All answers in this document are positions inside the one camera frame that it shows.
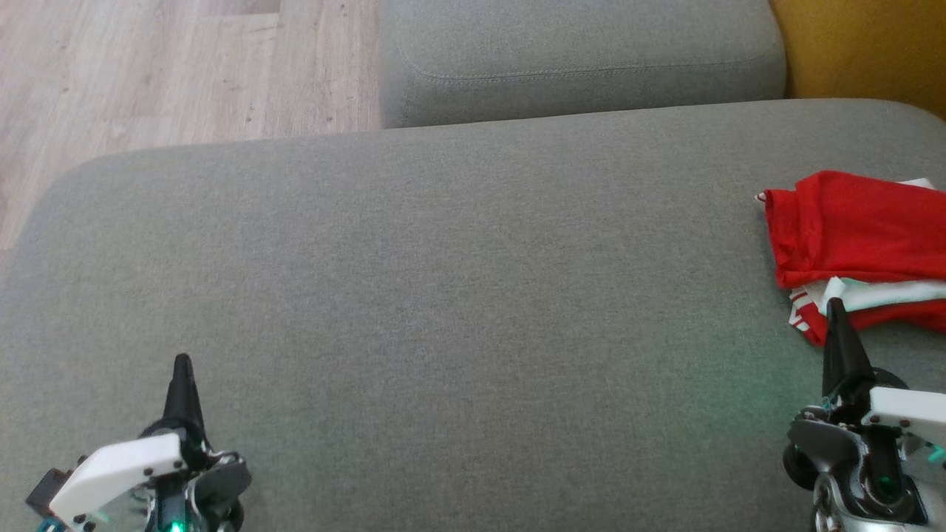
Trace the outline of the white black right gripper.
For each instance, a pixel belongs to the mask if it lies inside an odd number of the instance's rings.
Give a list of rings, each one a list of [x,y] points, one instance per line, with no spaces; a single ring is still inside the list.
[[[923,444],[944,443],[944,394],[910,389],[902,378],[873,369],[842,299],[828,300],[823,347],[822,407],[845,430],[893,430]]]

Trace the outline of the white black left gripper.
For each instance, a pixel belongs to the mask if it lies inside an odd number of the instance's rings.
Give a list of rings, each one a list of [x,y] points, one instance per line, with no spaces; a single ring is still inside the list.
[[[174,359],[163,420],[145,437],[107,445],[56,481],[48,501],[50,528],[94,528],[105,523],[105,505],[128,493],[148,491],[147,528],[207,528],[194,501],[193,481],[207,467],[209,445],[189,354]]]

